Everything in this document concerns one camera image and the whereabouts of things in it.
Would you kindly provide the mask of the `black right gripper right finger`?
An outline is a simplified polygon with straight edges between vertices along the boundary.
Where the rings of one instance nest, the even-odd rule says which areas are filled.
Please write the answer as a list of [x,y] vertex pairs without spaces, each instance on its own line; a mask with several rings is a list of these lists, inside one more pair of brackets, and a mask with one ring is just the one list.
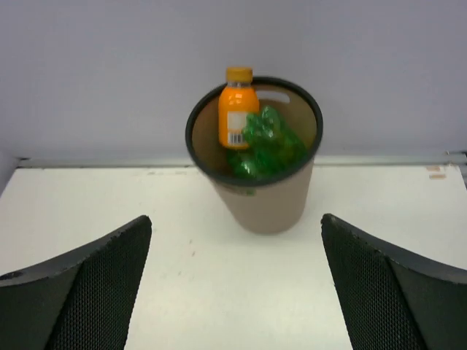
[[325,214],[321,236],[354,349],[465,349],[466,271]]

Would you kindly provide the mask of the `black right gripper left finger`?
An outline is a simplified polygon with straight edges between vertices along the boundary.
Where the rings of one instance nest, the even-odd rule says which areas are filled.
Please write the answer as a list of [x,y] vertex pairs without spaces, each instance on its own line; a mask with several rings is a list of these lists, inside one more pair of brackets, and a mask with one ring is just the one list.
[[142,215],[69,252],[1,276],[2,349],[124,349],[150,248]]

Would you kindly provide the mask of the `green bottle front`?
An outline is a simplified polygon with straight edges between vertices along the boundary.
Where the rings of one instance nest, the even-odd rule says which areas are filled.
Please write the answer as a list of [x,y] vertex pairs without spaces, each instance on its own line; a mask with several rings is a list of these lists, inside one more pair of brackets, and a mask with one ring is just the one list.
[[240,179],[266,179],[288,170],[305,158],[307,148],[272,106],[249,113],[241,131],[247,148],[228,150],[227,161]]

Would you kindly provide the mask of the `orange bottle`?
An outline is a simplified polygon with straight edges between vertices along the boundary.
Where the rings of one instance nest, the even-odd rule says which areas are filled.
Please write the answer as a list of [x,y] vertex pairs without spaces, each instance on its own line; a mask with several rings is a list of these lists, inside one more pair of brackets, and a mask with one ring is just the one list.
[[260,102],[252,87],[252,68],[228,67],[226,86],[218,99],[218,140],[227,149],[247,149],[242,131],[247,115],[258,113]]

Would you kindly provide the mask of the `brown cardboard bin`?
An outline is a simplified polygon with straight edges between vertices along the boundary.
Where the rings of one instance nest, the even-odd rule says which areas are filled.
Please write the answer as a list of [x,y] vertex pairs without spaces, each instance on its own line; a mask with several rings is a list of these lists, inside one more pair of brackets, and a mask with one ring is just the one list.
[[292,82],[255,76],[252,86],[258,92],[275,92],[289,98],[287,102],[276,98],[262,98],[260,102],[281,114],[306,146],[305,157],[269,179],[236,177],[217,135],[217,105],[224,85],[209,91],[193,107],[185,127],[185,144],[193,162],[244,229],[280,233],[294,226],[304,213],[314,157],[323,138],[323,116],[315,99]]

